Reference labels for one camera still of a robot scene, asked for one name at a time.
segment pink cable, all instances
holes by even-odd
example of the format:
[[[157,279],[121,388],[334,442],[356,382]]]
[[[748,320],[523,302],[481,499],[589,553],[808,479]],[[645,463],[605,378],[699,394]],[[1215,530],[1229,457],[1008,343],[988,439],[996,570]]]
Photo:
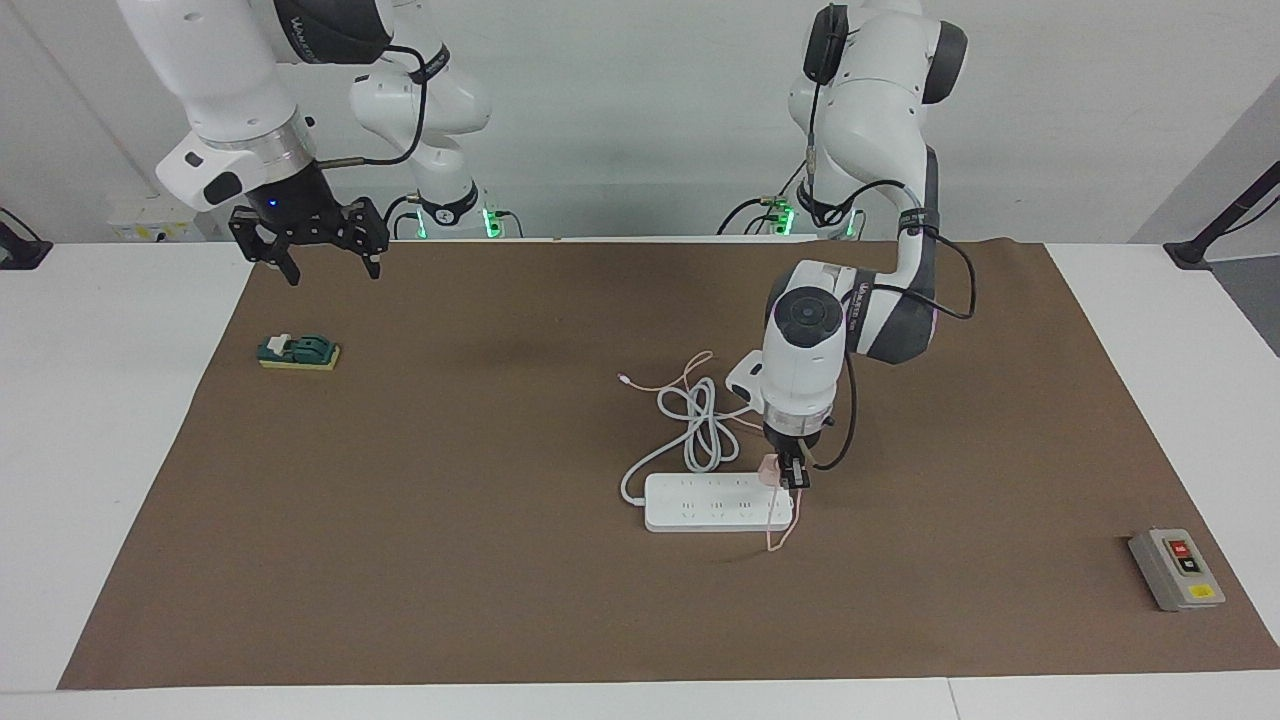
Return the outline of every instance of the pink cable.
[[[782,539],[778,544],[773,544],[773,533],[769,527],[773,524],[773,501],[778,497],[778,486],[773,486],[773,495],[769,496],[769,515],[764,519],[764,551],[777,552],[782,550],[782,546],[787,544],[787,538],[791,537],[791,530],[796,529],[800,524],[800,501],[804,500],[804,488],[796,491],[796,506],[791,515],[791,524],[787,525],[787,532],[782,533]]]
[[[714,357],[716,357],[714,352],[712,352],[710,350],[703,350],[701,352],[699,352],[699,354],[694,355],[692,357],[690,357],[689,363],[685,363],[685,372],[684,373],[681,373],[676,379],[671,380],[669,383],[667,383],[664,386],[658,386],[658,387],[640,386],[640,384],[636,384],[636,383],[631,382],[631,378],[628,378],[627,375],[625,375],[622,373],[618,373],[618,380],[621,380],[622,384],[634,387],[634,388],[636,388],[636,389],[639,389],[641,392],[662,392],[662,391],[667,389],[668,387],[676,387],[677,384],[684,386],[685,387],[685,392],[689,392],[689,373],[692,373],[694,370],[698,369],[699,365],[709,363]],[[755,424],[755,423],[753,423],[750,420],[744,420],[741,418],[730,418],[730,420],[733,420],[735,423],[740,423],[740,424],[746,425],[749,428],[755,428],[756,430],[760,430],[762,433],[764,432],[764,428],[762,428],[760,425],[758,425],[758,424]]]

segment white power cord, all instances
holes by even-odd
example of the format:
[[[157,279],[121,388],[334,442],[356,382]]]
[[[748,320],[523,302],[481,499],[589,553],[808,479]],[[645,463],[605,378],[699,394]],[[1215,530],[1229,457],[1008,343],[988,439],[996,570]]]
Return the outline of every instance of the white power cord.
[[[744,425],[760,429],[760,427],[754,423],[739,419],[739,415],[750,413],[750,407],[742,407],[741,410],[735,410],[733,413],[716,411],[716,383],[712,382],[710,378],[703,378],[692,386],[689,384],[689,373],[712,357],[714,357],[714,355],[712,355],[709,350],[704,350],[698,355],[694,355],[689,363],[685,364],[685,372],[678,378],[662,387],[637,386],[631,382],[631,378],[618,373],[618,380],[622,384],[634,387],[639,391],[658,393],[658,410],[660,410],[663,415],[673,420],[687,423],[685,432],[681,433],[680,437],[658,450],[654,450],[649,455],[645,455],[635,465],[632,465],[626,474],[622,475],[622,482],[618,483],[618,491],[622,495],[622,500],[627,501],[627,503],[636,507],[644,507],[644,498],[632,497],[631,493],[627,492],[627,483],[631,482],[631,477],[636,474],[636,470],[644,468],[652,460],[668,450],[675,448],[677,445],[684,443],[685,466],[689,468],[691,473],[708,473],[718,468],[721,462],[736,460],[739,455],[740,446],[737,437],[735,437],[733,430],[724,424],[724,420],[735,420]],[[685,401],[684,413],[677,413],[667,407],[666,398],[671,395],[675,395]],[[705,460],[699,457],[699,450],[703,455],[705,455]]]

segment black bracket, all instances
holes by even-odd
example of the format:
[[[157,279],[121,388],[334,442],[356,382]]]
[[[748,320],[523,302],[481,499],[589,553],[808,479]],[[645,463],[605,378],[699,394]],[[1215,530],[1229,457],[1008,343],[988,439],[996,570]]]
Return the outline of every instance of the black bracket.
[[[1187,242],[1166,242],[1165,252],[1169,254],[1175,265],[1184,270],[1212,270],[1204,261],[1208,246],[1230,231],[1236,220],[1243,218],[1277,184],[1280,184],[1280,163],[1272,163],[1258,179],[1253,181],[1248,190],[1235,199],[1235,202],[1231,202],[1226,210],[1213,218],[1213,222],[1206,225],[1199,234]]]
[[[804,466],[804,457],[780,452],[778,470],[782,471],[782,487],[787,489],[804,489],[810,486],[809,469]]]
[[[9,225],[0,223],[0,247],[9,254],[0,260],[0,270],[35,270],[52,250],[54,243],[45,240],[22,240],[9,229]]]

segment white power strip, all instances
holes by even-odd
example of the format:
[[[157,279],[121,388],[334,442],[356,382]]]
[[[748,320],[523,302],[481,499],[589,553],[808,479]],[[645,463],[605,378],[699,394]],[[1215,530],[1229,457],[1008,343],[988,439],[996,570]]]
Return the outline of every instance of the white power strip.
[[[773,516],[769,520],[769,501]],[[644,524],[654,533],[763,533],[791,524],[791,495],[755,473],[654,473],[644,480]]]

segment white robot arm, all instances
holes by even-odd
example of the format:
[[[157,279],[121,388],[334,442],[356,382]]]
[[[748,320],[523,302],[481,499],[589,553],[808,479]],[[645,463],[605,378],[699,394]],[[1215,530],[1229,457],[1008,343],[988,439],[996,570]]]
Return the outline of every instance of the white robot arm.
[[[730,373],[730,389],[763,414],[788,488],[809,486],[847,356],[905,363],[933,337],[937,159],[920,126],[924,105],[951,92],[965,49],[964,32],[923,18],[919,0],[829,5],[814,20],[790,102],[810,133],[797,202],[819,228],[838,227],[859,193],[878,190],[900,213],[899,252],[890,273],[799,263],[769,295],[763,350]]]
[[[467,168],[466,156],[451,137],[480,131],[488,124],[493,105],[484,87],[452,67],[448,47],[434,32],[430,10],[419,0],[394,0],[397,44],[431,50],[430,64],[439,72],[426,83],[424,132],[410,158],[417,186],[416,204],[424,213],[429,237],[476,237],[488,233],[490,218],[485,191]],[[351,86],[351,106],[360,124],[403,152],[413,145],[415,117],[421,86],[406,68],[379,63]]]
[[[445,133],[484,127],[489,102],[468,78],[449,72],[448,50],[433,35],[421,1],[118,3],[156,74],[182,101],[192,128],[161,160],[156,174],[197,210],[244,193],[250,206],[237,208],[229,223],[237,243],[246,259],[275,265],[291,284],[300,277],[288,252],[291,245],[337,245],[360,255],[375,278],[379,255],[388,247],[385,222],[372,202],[361,197],[339,205],[323,169],[410,160],[419,193],[445,197],[442,202],[466,195],[451,195],[456,187],[474,186],[466,182],[468,174],[462,179],[466,164]],[[401,42],[393,44],[393,38]],[[415,55],[424,60],[421,67],[398,61]],[[361,122],[396,145],[402,158],[317,163],[307,122],[284,90],[275,64],[375,61],[379,79],[358,78],[356,87],[394,87],[396,92],[353,87],[352,101]],[[424,96],[429,79],[439,79],[440,87],[433,86]],[[439,105],[434,124],[421,119],[433,96]],[[454,154],[443,163],[447,172],[439,170],[436,154],[415,142],[420,136],[435,141],[445,155]],[[447,182],[439,179],[442,176]],[[264,240],[259,227],[274,237]]]

